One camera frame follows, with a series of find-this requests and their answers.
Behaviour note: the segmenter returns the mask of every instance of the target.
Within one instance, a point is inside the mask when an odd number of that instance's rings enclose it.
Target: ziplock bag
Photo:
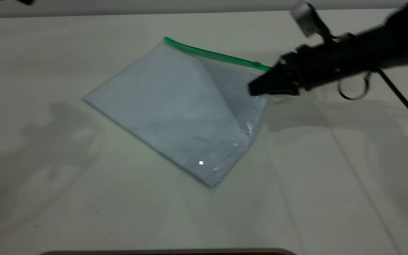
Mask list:
[[[268,68],[165,38],[84,100],[214,186],[248,148],[267,99],[248,94],[253,68],[223,61]]]

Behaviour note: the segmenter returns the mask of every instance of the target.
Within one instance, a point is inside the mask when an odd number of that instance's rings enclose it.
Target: cable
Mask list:
[[[404,106],[408,109],[408,101],[405,99],[403,94],[396,88],[396,86],[393,84],[393,82],[388,79],[387,75],[380,69],[380,67],[376,67],[374,69],[381,77],[384,79],[385,83],[390,87],[390,89],[395,93],[395,95],[401,100],[401,102],[404,104]]]

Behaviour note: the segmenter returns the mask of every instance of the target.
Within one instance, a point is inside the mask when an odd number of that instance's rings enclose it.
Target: black object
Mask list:
[[[25,5],[33,5],[35,0],[18,0],[18,2],[21,2]]]
[[[311,27],[323,37],[324,43],[316,47],[303,45],[296,52],[282,55],[271,71],[249,84],[251,95],[299,95],[300,88],[309,91],[377,67],[408,64],[408,5],[383,26],[341,37],[331,35],[314,8],[307,5],[311,11],[308,10],[308,23],[303,27],[314,22],[312,26],[316,28]]]

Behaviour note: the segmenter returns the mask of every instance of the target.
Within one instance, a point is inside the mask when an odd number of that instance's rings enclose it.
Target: table surface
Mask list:
[[[391,10],[320,11],[334,34]],[[251,148],[209,189],[81,99],[163,36],[274,64],[287,12],[0,19],[0,254],[279,249],[408,254],[408,111],[377,76],[270,97]],[[386,71],[408,98],[408,67]],[[344,91],[361,92],[361,76]]]

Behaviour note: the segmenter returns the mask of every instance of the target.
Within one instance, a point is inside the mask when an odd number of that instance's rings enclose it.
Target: metal ring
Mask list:
[[[361,95],[359,95],[358,97],[348,97],[345,94],[343,94],[343,92],[341,91],[342,88],[342,81],[339,79],[338,80],[338,92],[340,93],[341,97],[343,97],[345,100],[360,100],[362,99],[364,96],[366,96],[368,94],[369,91],[369,78],[371,77],[372,72],[368,71],[366,73],[366,75],[363,77],[364,80],[364,91],[361,93]]]

